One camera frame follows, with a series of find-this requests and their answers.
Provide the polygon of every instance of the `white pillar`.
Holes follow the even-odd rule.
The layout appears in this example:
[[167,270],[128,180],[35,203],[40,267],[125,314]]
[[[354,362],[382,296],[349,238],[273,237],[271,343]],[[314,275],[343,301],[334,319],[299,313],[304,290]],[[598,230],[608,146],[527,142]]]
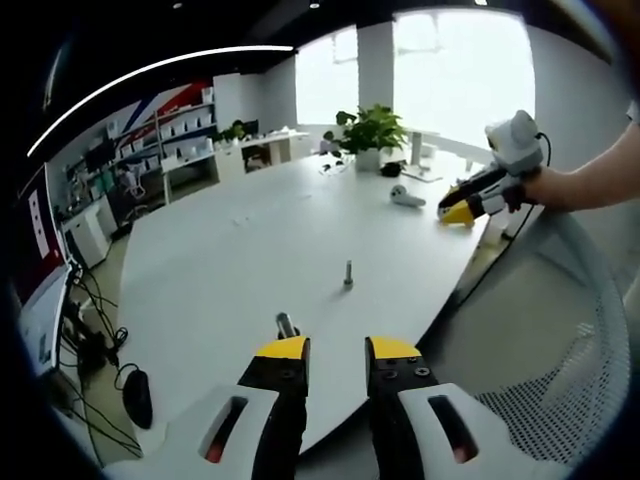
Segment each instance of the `white pillar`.
[[393,108],[393,22],[358,29],[359,104]]

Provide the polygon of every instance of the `small white object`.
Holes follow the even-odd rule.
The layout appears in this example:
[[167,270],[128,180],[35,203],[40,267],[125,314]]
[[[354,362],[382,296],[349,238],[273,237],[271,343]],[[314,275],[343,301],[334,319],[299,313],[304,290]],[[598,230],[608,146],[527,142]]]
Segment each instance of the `small white object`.
[[187,131],[198,129],[198,115],[191,115],[187,118]]
[[127,158],[129,155],[133,153],[133,149],[131,148],[131,144],[125,145],[120,149],[122,153],[122,158]]
[[114,139],[118,136],[118,120],[111,120],[107,124],[107,137],[110,139]]
[[166,125],[160,129],[160,138],[168,140],[172,137],[171,125]]
[[181,135],[187,132],[187,122],[184,120],[177,120],[173,123],[173,131],[176,135]]
[[211,114],[200,115],[200,126],[207,127],[209,125],[211,125]]
[[149,170],[157,170],[158,167],[160,167],[160,158],[158,155],[154,155],[153,157],[149,157],[147,163],[149,164]]
[[182,156],[183,157],[189,157],[189,158],[194,158],[197,156],[196,154],[196,147],[195,145],[192,146],[188,146],[184,149],[184,151],[182,152]]
[[407,207],[423,207],[427,202],[422,198],[414,197],[407,193],[407,189],[403,185],[396,185],[391,189],[391,201],[398,205]]
[[213,87],[202,89],[202,103],[213,103]]

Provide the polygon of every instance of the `ceiling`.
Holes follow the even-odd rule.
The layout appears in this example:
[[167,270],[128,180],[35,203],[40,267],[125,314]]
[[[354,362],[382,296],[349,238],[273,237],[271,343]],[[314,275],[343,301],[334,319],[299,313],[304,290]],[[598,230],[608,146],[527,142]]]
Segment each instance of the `ceiling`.
[[[277,53],[202,57],[152,70],[90,102],[54,130],[31,158],[26,151],[44,130],[87,94],[121,75],[159,60],[200,50],[252,44],[299,47],[338,28],[388,21],[396,11],[429,6],[475,6],[473,0],[110,0],[44,2],[38,12],[23,5],[16,25],[25,25],[11,51],[12,125],[10,157],[17,180],[50,158],[78,133],[150,92],[196,78],[231,72],[262,72],[282,61]],[[535,26],[599,54],[595,44],[550,0],[488,0],[521,13]],[[56,62],[49,102],[47,79]]]

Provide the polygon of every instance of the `screw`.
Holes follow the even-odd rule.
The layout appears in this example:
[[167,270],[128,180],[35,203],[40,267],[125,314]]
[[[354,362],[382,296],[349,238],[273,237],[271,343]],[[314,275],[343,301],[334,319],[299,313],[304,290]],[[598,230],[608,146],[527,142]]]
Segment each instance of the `screw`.
[[347,273],[344,277],[344,286],[347,288],[351,288],[353,286],[351,260],[347,261]]
[[291,318],[284,312],[276,315],[276,324],[278,325],[278,332],[282,338],[291,338],[296,336],[295,327],[291,323]]
[[429,370],[427,367],[419,367],[416,368],[413,373],[415,373],[417,377],[428,377],[431,373],[431,370]]

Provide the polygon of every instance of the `white wall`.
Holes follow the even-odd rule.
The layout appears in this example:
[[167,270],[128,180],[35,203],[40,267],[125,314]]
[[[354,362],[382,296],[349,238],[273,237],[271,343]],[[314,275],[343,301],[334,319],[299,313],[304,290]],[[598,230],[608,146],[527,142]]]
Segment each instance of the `white wall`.
[[242,117],[245,122],[259,120],[262,124],[262,75],[242,75]]
[[236,120],[260,121],[262,126],[264,85],[262,75],[232,73],[213,78],[218,131],[229,128]]
[[242,79],[239,73],[213,78],[218,131],[229,128],[233,122],[242,118],[242,93]]
[[298,124],[295,57],[285,60],[264,73],[262,95],[260,130],[268,132],[284,126],[295,128]]

